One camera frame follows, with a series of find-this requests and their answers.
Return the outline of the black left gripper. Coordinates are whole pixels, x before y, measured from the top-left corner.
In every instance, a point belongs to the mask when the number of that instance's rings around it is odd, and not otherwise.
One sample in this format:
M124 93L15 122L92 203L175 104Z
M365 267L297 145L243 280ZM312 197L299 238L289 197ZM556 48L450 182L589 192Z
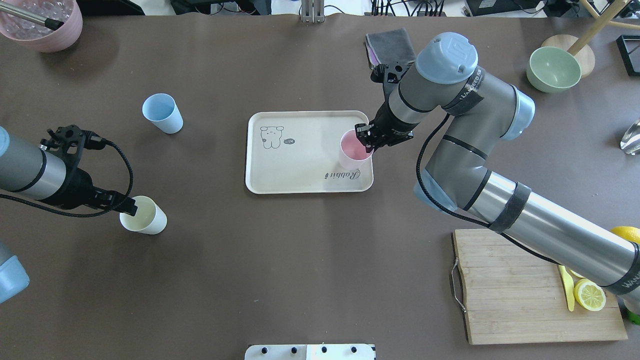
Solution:
M118 191L94 187L90 175L77 167L68 168L60 189L48 198L44 198L42 202L62 210L87 206L130 216L135 216L138 210L135 199Z

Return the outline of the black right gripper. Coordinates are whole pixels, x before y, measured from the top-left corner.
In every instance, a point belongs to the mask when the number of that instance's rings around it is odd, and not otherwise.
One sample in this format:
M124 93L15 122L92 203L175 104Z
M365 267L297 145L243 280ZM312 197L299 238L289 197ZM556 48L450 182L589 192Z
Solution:
M365 142L366 153L372 154L384 146L407 141L407 136L415 127L415 123L407 123L395 116L388 102L384 102L369 124L358 123L354 131L356 138Z

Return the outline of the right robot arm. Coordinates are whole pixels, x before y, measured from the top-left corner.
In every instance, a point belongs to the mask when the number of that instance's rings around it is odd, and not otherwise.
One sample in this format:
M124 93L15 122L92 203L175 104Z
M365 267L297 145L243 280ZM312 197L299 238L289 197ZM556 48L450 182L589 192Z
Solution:
M366 153L408 141L428 114L449 124L416 192L580 272L628 308L639 306L639 246L610 231L639 225L639 162L610 145L605 114L586 96L538 101L480 66L461 34L437 34L391 85L370 124Z

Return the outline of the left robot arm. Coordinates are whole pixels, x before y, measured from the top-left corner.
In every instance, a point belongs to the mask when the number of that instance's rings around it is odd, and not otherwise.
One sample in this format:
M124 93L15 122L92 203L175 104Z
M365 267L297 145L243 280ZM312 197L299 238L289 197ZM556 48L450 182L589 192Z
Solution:
M48 130L49 139L32 145L1 128L1 197L63 217L88 219L109 212L135 215L130 197L134 175L121 148L96 132L71 124ZM112 147L128 171L125 193L94 185L79 166L84 150Z

